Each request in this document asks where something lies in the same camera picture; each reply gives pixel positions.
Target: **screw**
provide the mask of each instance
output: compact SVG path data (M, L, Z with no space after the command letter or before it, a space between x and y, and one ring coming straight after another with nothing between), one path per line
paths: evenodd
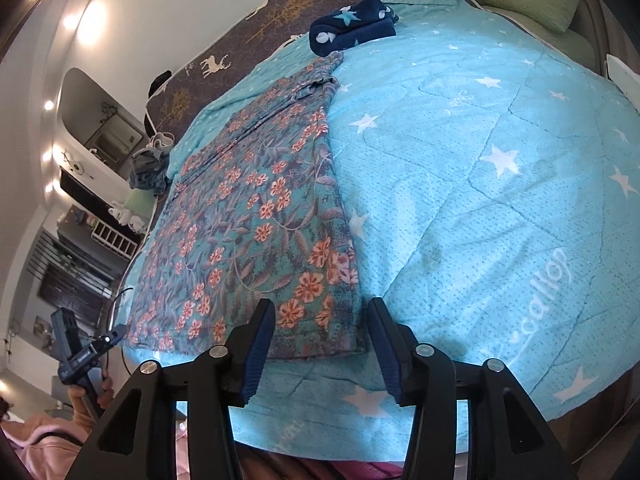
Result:
M209 350L209 355L216 359L220 359L229 353L229 350L226 349L224 345L215 345L211 350Z
M436 351L433 349L431 345L421 344L415 347L415 353L421 355L422 357L431 357Z
M158 364L155 361L145 361L140 365L140 371L143 374L152 374L158 370Z
M504 363L500 359L489 359L486 362L486 367L492 372L501 372L504 370Z

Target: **navy blue star blanket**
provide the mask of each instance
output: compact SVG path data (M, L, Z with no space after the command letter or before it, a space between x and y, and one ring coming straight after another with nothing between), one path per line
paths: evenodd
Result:
M395 36L397 21L395 12L380 0L362 0L315 20L309 28L309 45L318 56L328 56L335 50Z

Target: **blue comforter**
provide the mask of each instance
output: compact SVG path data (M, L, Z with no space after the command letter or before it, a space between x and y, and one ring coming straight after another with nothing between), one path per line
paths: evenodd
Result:
M640 117L612 83L499 16L462 0L386 2L398 35L345 52L329 112L364 301L383 296L452 358L504 360L546 418L562 415L640 359ZM205 108L170 176L308 63L307 41ZM232 422L265 449L402 460L412 416L368 352L268 362ZM458 422L462 451L463 404Z

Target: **white rack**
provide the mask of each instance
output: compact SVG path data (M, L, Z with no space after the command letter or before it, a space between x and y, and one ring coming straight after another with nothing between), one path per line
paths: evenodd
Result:
M132 259L138 248L137 243L117 232L102 220L98 220L91 232L91 238L126 260Z

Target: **floral fabric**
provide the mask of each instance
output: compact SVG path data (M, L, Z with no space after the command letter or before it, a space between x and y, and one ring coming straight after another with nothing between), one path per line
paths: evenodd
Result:
M269 357L364 350L326 120L341 62L336 52L279 79L186 161L143 263L129 345L196 354L270 298Z

